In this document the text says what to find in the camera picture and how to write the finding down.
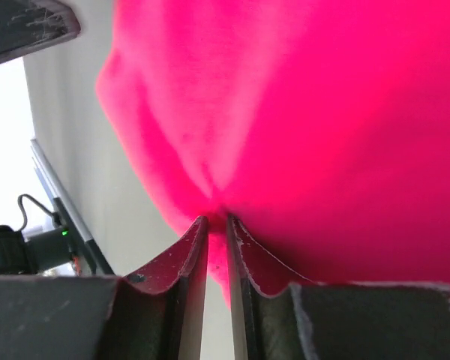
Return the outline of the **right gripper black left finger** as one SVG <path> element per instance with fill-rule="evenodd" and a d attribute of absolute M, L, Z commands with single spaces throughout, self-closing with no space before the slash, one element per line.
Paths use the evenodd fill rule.
<path fill-rule="evenodd" d="M 208 221 L 125 277 L 0 275 L 0 359 L 198 359 Z"/>

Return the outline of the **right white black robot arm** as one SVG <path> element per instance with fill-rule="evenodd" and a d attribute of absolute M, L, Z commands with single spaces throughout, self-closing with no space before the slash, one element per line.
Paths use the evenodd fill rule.
<path fill-rule="evenodd" d="M 0 359 L 198 359 L 209 222 L 125 277 L 60 199 L 54 228 L 0 226 Z M 237 359 L 450 359 L 450 287 L 315 284 L 226 225 Z"/>

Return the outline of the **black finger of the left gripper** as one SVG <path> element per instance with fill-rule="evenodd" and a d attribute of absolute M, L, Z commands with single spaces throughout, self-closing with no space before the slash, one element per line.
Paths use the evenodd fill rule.
<path fill-rule="evenodd" d="M 0 64 L 73 40 L 80 31 L 62 1 L 0 0 Z"/>

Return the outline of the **red t shirt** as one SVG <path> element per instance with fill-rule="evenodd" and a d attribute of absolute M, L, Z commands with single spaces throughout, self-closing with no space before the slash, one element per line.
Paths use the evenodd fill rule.
<path fill-rule="evenodd" d="M 450 1 L 117 1 L 97 96 L 177 232 L 312 281 L 450 284 Z"/>

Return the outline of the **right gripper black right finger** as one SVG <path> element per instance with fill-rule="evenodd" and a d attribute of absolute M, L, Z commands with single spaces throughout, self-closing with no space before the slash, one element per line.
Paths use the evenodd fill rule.
<path fill-rule="evenodd" d="M 237 359 L 450 359 L 450 286 L 313 282 L 229 216 Z"/>

